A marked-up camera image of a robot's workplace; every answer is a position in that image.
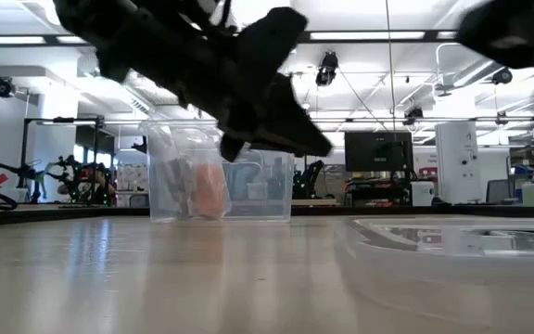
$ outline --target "chair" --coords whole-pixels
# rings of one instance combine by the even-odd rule
[[[488,181],[488,191],[486,193],[486,203],[500,204],[505,199],[511,199],[514,193],[509,180]]]

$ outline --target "table surface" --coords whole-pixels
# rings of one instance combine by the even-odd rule
[[[500,332],[363,297],[334,248],[347,219],[2,225],[0,334]]]

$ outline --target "ceiling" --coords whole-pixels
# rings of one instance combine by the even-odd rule
[[[309,19],[310,31],[356,30],[450,30],[458,26],[461,15],[479,0],[234,0],[233,19],[239,25],[250,24],[273,6],[292,6]],[[60,33],[64,30],[52,15],[52,0],[0,0],[0,34]],[[471,70],[480,55],[460,46],[436,44],[310,44],[299,45],[282,67],[296,73],[293,84],[300,104],[316,120],[347,118],[402,117],[411,107],[422,107],[426,117],[495,116],[508,111],[515,116],[534,114],[534,69],[514,71],[507,85],[481,81],[439,97],[432,86],[439,78]],[[336,79],[328,87],[314,83],[316,67],[325,51],[333,50],[339,58]],[[175,96],[133,72],[125,87],[118,87],[95,77],[95,50],[89,47],[0,48],[0,66],[43,66],[62,77],[83,93],[82,114],[102,114],[107,118],[127,120],[134,112],[131,97],[155,106],[172,105]],[[355,129],[380,129],[402,124],[363,122],[317,122],[329,137],[337,141],[339,132]],[[491,124],[481,134],[488,137]],[[508,135],[522,135],[532,124],[520,124],[503,130]],[[431,137],[433,127],[422,124],[412,128],[422,140]]]

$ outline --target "white ceiling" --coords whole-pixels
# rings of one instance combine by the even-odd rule
[[[52,0],[0,0],[0,34],[57,33],[63,32],[50,17]],[[485,0],[388,0],[387,17],[385,0],[234,0],[233,15],[236,22],[244,24],[265,15],[273,6],[292,6],[310,21],[309,30],[391,30],[397,29],[454,29],[464,11]],[[282,68],[284,71],[302,72],[294,80],[299,103],[310,104],[312,117],[363,118],[392,117],[393,107],[398,117],[413,103],[422,106],[426,116],[463,117],[463,115],[495,115],[497,109],[524,107],[534,100],[534,70],[515,72],[515,81],[502,86],[476,84],[453,94],[438,103],[431,95],[429,85],[434,83],[436,72],[455,73],[471,66],[480,56],[456,45],[444,47],[440,62],[436,61],[438,45],[432,44],[388,44],[376,45],[299,45]],[[316,88],[314,69],[327,50],[337,52],[341,73],[333,84]],[[0,48],[0,65],[45,66],[59,76],[77,85],[85,96],[81,109],[87,113],[100,113],[110,118],[129,117],[129,106],[121,104],[116,95],[104,94],[108,90],[98,86],[97,81],[76,79],[72,66],[78,59],[94,57],[91,48]],[[393,85],[389,73],[395,72]],[[148,79],[133,73],[127,84],[144,101],[152,105],[175,103],[170,92],[156,87]],[[415,101],[406,101],[414,91]],[[516,115],[534,112],[534,106],[517,110]],[[327,131],[376,128],[376,124],[319,124]]]

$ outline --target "black monitor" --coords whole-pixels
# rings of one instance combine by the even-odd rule
[[[348,172],[398,172],[413,168],[412,134],[408,132],[345,133]]]

